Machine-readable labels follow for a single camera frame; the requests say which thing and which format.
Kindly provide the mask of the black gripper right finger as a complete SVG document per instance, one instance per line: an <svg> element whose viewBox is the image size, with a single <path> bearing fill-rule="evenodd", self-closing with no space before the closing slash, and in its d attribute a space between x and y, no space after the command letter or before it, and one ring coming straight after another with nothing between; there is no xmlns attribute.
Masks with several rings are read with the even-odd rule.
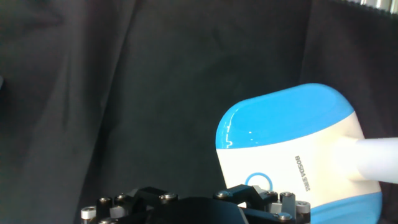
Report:
<svg viewBox="0 0 398 224"><path fill-rule="evenodd" d="M237 205L248 224L310 224L311 205L292 192L277 193L258 186L237 185L220 190L213 198Z"/></svg>

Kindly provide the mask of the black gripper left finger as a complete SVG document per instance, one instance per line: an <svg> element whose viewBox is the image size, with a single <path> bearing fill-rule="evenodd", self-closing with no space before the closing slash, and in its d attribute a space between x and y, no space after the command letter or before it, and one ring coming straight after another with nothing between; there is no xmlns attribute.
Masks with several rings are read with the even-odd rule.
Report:
<svg viewBox="0 0 398 224"><path fill-rule="evenodd" d="M145 223L152 209L178 200L178 194L154 187L100 197L94 206L81 209L81 224Z"/></svg>

